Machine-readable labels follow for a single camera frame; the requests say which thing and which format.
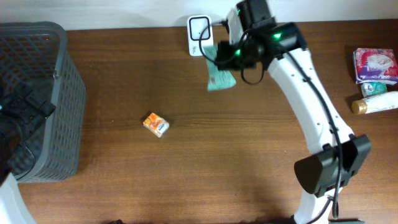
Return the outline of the teal soap pouch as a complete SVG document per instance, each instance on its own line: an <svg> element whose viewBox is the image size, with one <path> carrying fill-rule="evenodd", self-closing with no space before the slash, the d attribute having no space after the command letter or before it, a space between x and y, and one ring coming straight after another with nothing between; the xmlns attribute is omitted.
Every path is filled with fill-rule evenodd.
<svg viewBox="0 0 398 224"><path fill-rule="evenodd" d="M211 60L215 60L217 46L205 46L203 48L205 55ZM236 85L236 80L230 71L218 70L218 67L208 59L206 59L208 67L208 91L226 90Z"/></svg>

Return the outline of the orange tissue packet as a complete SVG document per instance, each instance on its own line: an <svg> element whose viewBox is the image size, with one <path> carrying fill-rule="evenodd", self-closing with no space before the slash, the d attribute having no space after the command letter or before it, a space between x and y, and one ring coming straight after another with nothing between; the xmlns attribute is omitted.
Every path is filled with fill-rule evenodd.
<svg viewBox="0 0 398 224"><path fill-rule="evenodd" d="M169 129L169 123L155 113L151 113L144 121L143 126L154 133L158 138L161 138Z"/></svg>

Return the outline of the red purple tissue pack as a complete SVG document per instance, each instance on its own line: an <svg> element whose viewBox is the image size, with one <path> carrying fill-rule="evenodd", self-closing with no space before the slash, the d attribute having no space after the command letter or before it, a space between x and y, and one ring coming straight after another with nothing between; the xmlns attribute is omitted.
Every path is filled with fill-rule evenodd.
<svg viewBox="0 0 398 224"><path fill-rule="evenodd" d="M358 48L353 62L357 84L397 84L397 58L392 49Z"/></svg>

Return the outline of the small green tissue packet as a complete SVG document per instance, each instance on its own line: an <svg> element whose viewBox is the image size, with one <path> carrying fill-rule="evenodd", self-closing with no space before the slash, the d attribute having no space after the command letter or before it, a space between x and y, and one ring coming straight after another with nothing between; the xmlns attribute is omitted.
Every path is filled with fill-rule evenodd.
<svg viewBox="0 0 398 224"><path fill-rule="evenodd" d="M387 92L387 86L384 83L363 83L361 92L364 98L374 95L380 95Z"/></svg>

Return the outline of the white tube gold cap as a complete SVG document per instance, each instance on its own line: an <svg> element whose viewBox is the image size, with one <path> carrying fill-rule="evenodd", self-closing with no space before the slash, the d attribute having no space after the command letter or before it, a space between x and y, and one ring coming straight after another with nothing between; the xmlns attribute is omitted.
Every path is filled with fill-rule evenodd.
<svg viewBox="0 0 398 224"><path fill-rule="evenodd" d="M351 109L356 115L397 109L397 91L386 92L354 101L352 102Z"/></svg>

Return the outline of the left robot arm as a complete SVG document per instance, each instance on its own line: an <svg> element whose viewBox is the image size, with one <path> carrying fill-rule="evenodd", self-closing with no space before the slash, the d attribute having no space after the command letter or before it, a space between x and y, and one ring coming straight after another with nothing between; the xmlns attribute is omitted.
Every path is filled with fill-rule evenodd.
<svg viewBox="0 0 398 224"><path fill-rule="evenodd" d="M8 160L45 124L55 105L23 82L1 103L1 223L35 223Z"/></svg>

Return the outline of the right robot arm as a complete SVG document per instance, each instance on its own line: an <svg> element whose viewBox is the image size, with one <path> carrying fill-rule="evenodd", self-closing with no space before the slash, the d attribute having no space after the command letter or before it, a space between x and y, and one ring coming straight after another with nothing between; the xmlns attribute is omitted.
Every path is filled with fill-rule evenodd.
<svg viewBox="0 0 398 224"><path fill-rule="evenodd" d="M312 62L307 42L292 22L278 25L266 1L241 1L226 18L229 40L218 44L220 70L245 71L257 63L278 84L304 133L310 155L294 164L303 190L289 223L340 223L338 196L370 150L328 97Z"/></svg>

